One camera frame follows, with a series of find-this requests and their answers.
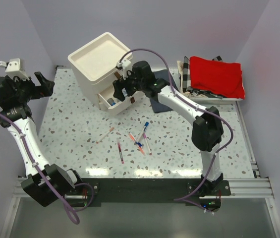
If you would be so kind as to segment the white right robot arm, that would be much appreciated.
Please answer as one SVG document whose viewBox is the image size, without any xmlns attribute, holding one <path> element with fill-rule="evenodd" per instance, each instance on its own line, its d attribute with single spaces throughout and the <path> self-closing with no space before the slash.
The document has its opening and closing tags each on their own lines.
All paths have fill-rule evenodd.
<svg viewBox="0 0 280 238">
<path fill-rule="evenodd" d="M 192 125 L 191 139 L 201 152 L 203 173 L 200 184 L 185 197 L 193 196 L 200 188 L 208 195 L 218 191 L 219 182 L 223 179 L 220 167 L 215 165 L 223 134 L 219 111 L 215 107 L 205 108 L 188 102 L 170 82 L 156 78 L 144 60 L 132 64 L 122 59 L 116 63 L 116 69 L 121 77 L 113 82 L 115 98 L 124 101 L 127 96 L 143 92 L 146 97 L 171 108 Z"/>
</svg>

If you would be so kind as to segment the blue grey glue stick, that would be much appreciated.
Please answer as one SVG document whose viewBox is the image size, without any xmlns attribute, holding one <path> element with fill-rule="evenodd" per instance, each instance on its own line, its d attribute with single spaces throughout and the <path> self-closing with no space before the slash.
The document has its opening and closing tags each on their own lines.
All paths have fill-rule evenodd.
<svg viewBox="0 0 280 238">
<path fill-rule="evenodd" d="M 113 98 L 109 98 L 107 102 L 110 104 L 110 106 L 114 106 L 116 104 Z"/>
</svg>

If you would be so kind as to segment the blue patterned tape roll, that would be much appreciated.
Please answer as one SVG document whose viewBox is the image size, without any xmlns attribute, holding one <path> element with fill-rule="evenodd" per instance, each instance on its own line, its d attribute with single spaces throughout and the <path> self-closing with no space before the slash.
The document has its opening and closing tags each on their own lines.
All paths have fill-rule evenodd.
<svg viewBox="0 0 280 238">
<path fill-rule="evenodd" d="M 127 91 L 126 91 L 125 88 L 122 89 L 122 94 L 123 94 L 124 97 L 127 97 L 127 96 L 128 96 L 128 93 L 127 93 Z"/>
</svg>

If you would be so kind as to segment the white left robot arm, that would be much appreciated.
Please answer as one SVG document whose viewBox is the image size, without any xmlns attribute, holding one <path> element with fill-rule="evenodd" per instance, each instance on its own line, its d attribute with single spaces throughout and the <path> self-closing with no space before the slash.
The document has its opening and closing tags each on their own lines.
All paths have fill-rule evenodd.
<svg viewBox="0 0 280 238">
<path fill-rule="evenodd" d="M 84 182 L 75 170 L 65 171 L 56 164 L 50 164 L 41 151 L 36 124 L 27 103 L 51 96 L 55 83 L 47 80 L 41 72 L 34 74 L 39 86 L 31 78 L 0 77 L 0 125 L 13 136 L 22 155 L 27 177 L 21 183 L 22 189 L 46 207 L 58 199 L 55 192 L 61 196 L 70 192 L 80 194 Z"/>
</svg>

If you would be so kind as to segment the cream drawer organizer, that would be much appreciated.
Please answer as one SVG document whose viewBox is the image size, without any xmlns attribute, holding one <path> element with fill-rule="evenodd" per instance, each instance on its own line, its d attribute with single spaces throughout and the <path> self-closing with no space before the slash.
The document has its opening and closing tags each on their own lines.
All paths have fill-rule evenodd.
<svg viewBox="0 0 280 238">
<path fill-rule="evenodd" d="M 67 57 L 83 95 L 98 109 L 112 116 L 144 96 L 144 93 L 136 92 L 123 102 L 113 97 L 112 83 L 121 75 L 116 69 L 116 63 L 129 50 L 112 33 L 105 32 Z M 109 98 L 114 99 L 114 106 L 107 102 Z"/>
</svg>

